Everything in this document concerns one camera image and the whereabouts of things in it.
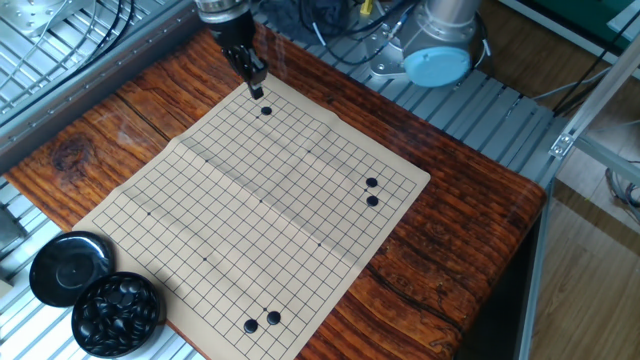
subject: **robotic arm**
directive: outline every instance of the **robotic arm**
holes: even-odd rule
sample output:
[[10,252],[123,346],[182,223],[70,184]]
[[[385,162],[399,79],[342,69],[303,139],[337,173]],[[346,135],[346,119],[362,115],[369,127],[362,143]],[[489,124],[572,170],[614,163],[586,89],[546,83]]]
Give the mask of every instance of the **robotic arm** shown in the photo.
[[255,23],[251,0],[195,0],[200,19],[207,24],[216,43],[235,72],[249,85],[254,99],[264,94],[261,83],[267,77],[267,63],[256,55]]

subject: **wood grain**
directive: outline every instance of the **wood grain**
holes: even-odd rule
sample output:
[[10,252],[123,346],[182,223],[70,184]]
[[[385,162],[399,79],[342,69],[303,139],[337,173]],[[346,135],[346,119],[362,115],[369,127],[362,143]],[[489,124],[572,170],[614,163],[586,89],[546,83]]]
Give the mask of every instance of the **wood grain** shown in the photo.
[[[538,217],[543,189],[260,27],[272,75],[431,182],[300,353],[450,359]],[[198,33],[5,176],[64,230],[240,84]]]

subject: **metal grating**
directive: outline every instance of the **metal grating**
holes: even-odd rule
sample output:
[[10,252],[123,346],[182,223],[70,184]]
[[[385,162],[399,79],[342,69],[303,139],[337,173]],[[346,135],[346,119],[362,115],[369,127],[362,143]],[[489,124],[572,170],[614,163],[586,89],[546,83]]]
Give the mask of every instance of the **metal grating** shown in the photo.
[[[256,21],[277,31],[265,15],[254,11]],[[354,28],[364,26],[357,20]],[[346,65],[320,45],[294,41],[324,62],[371,90],[411,111],[431,125],[505,167],[547,188],[561,161],[547,151],[562,130],[564,120],[517,91],[480,71],[441,88],[422,88],[406,77],[390,78],[371,72],[369,64]],[[329,41],[334,52],[348,61],[366,58],[364,41],[348,37]]]
[[[270,26],[263,15],[254,12],[254,16],[256,21]],[[390,79],[372,75],[368,64],[349,66],[339,63],[321,46],[297,44],[543,187],[546,188],[555,177],[560,161],[549,156],[547,150],[560,133],[563,121],[553,119],[548,109],[485,74],[474,71],[457,84],[425,89],[411,84],[406,78]],[[332,45],[337,54],[348,60],[357,61],[365,56],[365,46],[361,41],[340,39]],[[71,335],[70,310],[43,305],[29,289],[31,261],[40,247],[59,233],[59,228],[1,178],[0,206],[7,206],[29,232],[24,242],[0,260],[0,277],[9,279],[14,285],[12,292],[0,299],[0,357],[31,359],[38,354],[37,358],[48,359],[88,358]],[[166,326],[162,328],[154,347],[141,358],[203,359]]]

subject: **metal bracket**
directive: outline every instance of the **metal bracket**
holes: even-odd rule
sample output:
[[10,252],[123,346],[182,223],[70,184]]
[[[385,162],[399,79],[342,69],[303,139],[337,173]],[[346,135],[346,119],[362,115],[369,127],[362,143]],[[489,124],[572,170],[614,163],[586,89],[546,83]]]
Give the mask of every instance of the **metal bracket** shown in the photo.
[[587,129],[613,95],[618,92],[620,87],[638,68],[638,65],[640,65],[640,36],[636,37],[620,55],[618,61],[609,70],[609,73],[600,81],[600,84],[589,95],[584,105],[573,116],[571,121],[567,123],[561,135],[553,143],[549,154],[562,159],[571,149],[575,139],[579,138]]
[[560,134],[560,136],[558,136],[556,142],[553,143],[553,146],[551,146],[551,150],[549,151],[549,153],[557,158],[562,159],[567,156],[569,150],[571,150],[571,147],[575,142],[576,139],[572,135],[562,133]]

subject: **round container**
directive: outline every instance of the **round container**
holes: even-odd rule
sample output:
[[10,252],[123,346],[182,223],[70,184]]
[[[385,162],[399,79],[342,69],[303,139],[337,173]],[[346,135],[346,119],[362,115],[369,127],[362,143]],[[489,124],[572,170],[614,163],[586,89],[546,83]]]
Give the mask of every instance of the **round container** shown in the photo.
[[86,231],[72,231],[40,249],[29,272],[33,294],[56,307],[75,304],[95,280],[113,272],[113,255],[107,242]]
[[153,345],[164,302],[141,275],[118,272],[91,284],[73,307],[71,328],[80,347],[100,358],[137,357]]

